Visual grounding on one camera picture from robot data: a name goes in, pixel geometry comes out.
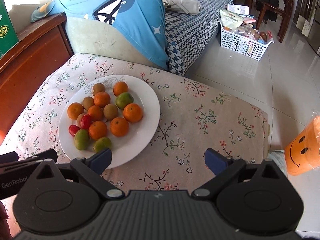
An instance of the yellow logo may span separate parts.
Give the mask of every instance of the yellow logo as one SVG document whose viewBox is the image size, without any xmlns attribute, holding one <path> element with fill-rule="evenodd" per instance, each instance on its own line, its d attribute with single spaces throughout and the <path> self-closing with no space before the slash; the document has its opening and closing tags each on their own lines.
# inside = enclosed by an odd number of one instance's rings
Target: yellow logo
<svg viewBox="0 0 320 240">
<path fill-rule="evenodd" d="M 4 38 L 7 35 L 8 30 L 9 30 L 9 26 L 3 25 L 0 27 L 0 39 Z"/>
</svg>

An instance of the orange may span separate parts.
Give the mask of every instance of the orange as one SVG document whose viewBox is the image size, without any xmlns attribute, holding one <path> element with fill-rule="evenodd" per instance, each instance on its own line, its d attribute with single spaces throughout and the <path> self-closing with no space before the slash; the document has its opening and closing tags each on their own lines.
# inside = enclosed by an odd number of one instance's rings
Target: orange
<svg viewBox="0 0 320 240">
<path fill-rule="evenodd" d="M 129 88 L 126 82 L 120 81 L 113 87 L 113 93 L 117 97 L 124 92 L 128 92 Z"/>
<path fill-rule="evenodd" d="M 143 116 L 143 111 L 140 106 L 137 104 L 131 103 L 128 104 L 124 109 L 123 109 L 123 117 L 128 121 L 128 122 L 139 122 Z"/>
<path fill-rule="evenodd" d="M 129 131 L 129 123 L 122 117 L 116 117 L 110 123 L 110 131 L 114 136 L 125 136 Z"/>
<path fill-rule="evenodd" d="M 91 116 L 92 121 L 101 121 L 103 119 L 103 110 L 99 106 L 90 106 L 88 114 Z"/>
<path fill-rule="evenodd" d="M 93 140 L 107 136 L 108 127 L 103 121 L 95 121 L 89 127 L 89 135 Z"/>
<path fill-rule="evenodd" d="M 80 103 L 72 103 L 68 107 L 67 112 L 68 112 L 69 118 L 71 118 L 72 120 L 77 120 L 78 116 L 84 113 L 84 108 Z"/>
<path fill-rule="evenodd" d="M 93 102 L 96 106 L 105 107 L 110 104 L 110 96 L 107 92 L 98 92 L 93 98 Z"/>
</svg>

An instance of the human hand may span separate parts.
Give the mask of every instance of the human hand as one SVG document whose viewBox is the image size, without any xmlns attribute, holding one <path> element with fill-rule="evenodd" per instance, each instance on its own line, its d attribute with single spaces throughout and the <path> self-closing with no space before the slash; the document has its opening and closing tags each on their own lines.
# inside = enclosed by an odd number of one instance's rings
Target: human hand
<svg viewBox="0 0 320 240">
<path fill-rule="evenodd" d="M 4 205 L 0 202 L 0 240 L 12 239 L 7 219 L 8 214 Z"/>
</svg>

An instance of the ribbed black surface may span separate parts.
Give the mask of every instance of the ribbed black surface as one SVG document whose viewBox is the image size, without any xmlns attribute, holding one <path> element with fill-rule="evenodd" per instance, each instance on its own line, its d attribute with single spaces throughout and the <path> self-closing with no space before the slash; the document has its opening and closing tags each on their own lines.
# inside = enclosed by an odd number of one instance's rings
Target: ribbed black surface
<svg viewBox="0 0 320 240">
<path fill-rule="evenodd" d="M 61 236 L 22 232 L 18 240 L 298 240 L 282 236 L 251 236 L 227 225 L 209 202 L 195 201 L 187 191 L 132 191 L 123 200 L 109 201 L 90 224 Z"/>
</svg>

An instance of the smiley face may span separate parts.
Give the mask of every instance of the smiley face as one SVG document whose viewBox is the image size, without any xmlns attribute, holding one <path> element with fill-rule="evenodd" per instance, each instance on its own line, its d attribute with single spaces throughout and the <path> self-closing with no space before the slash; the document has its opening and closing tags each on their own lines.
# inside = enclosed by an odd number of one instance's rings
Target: smiley face
<svg viewBox="0 0 320 240">
<path fill-rule="evenodd" d="M 317 116 L 285 148 L 284 156 L 288 173 L 298 175 L 320 165 L 319 142 L 320 116 Z"/>
</svg>

